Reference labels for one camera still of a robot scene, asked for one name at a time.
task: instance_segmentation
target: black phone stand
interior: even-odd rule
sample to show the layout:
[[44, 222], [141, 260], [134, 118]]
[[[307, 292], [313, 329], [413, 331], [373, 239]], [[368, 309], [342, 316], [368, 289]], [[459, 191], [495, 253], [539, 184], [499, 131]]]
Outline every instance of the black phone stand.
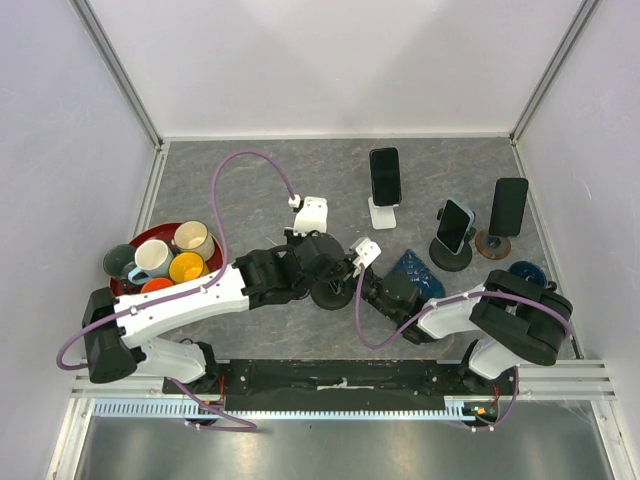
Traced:
[[[438, 211], [438, 220], [442, 216], [442, 209]], [[464, 237], [464, 246], [459, 254], [454, 254], [447, 247], [442, 245], [437, 238], [434, 238], [429, 245], [429, 256], [431, 261], [445, 272], [459, 272], [464, 270], [471, 263], [473, 251], [469, 242], [476, 234], [476, 229], [471, 227]]]

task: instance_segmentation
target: white phone stand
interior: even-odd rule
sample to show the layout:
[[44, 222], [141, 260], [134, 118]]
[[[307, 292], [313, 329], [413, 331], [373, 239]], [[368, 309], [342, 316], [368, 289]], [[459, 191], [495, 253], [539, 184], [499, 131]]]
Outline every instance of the white phone stand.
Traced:
[[371, 214], [371, 224], [376, 230], [396, 228], [396, 214], [390, 207], [376, 207], [373, 204], [373, 197], [369, 197], [369, 213]]

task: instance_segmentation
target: phone screen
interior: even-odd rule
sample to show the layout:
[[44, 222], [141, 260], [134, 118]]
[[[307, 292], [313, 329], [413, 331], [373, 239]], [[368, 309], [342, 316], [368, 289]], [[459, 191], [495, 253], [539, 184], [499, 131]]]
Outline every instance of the phone screen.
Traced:
[[378, 207], [397, 205], [400, 191], [400, 160], [395, 148], [380, 148], [369, 154], [373, 204]]
[[471, 220], [469, 212], [461, 208], [456, 202], [447, 200], [440, 218], [440, 226], [436, 237], [452, 253], [457, 254], [463, 245], [464, 236]]

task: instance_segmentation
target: yellow mug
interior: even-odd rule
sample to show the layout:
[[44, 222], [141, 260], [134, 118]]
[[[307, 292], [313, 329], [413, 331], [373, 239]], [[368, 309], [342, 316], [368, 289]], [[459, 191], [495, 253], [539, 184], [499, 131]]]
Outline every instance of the yellow mug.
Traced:
[[169, 265], [169, 276], [175, 283], [184, 283], [209, 273], [207, 264], [197, 253], [185, 252], [173, 259]]

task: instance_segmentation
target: mug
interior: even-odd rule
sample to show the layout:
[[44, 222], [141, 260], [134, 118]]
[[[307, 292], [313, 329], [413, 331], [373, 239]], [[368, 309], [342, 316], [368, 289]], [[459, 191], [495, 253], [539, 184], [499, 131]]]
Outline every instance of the mug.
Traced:
[[180, 225], [173, 236], [173, 243], [181, 252], [193, 252], [209, 261], [216, 251], [216, 243], [207, 226], [196, 220]]
[[124, 273], [125, 267], [135, 262], [136, 247], [123, 243], [122, 245], [116, 245], [102, 259], [102, 269], [107, 275], [120, 280], [126, 273]]
[[209, 273], [204, 259], [193, 252], [185, 252], [178, 255], [171, 262], [169, 276], [175, 283], [184, 283]]
[[166, 243], [157, 239], [147, 240], [136, 250], [136, 267], [129, 272], [127, 278], [135, 285], [142, 285], [152, 278], [168, 277], [172, 260], [173, 253]]
[[140, 290], [140, 293], [149, 293], [155, 292], [157, 290], [162, 290], [163, 288], [169, 288], [173, 286], [173, 282], [168, 278], [158, 277], [152, 278], [147, 283], [145, 283]]
[[136, 247], [123, 243], [109, 250], [102, 260], [102, 269], [120, 283], [124, 293], [135, 289], [135, 284], [129, 281], [129, 273], [136, 268], [135, 254]]

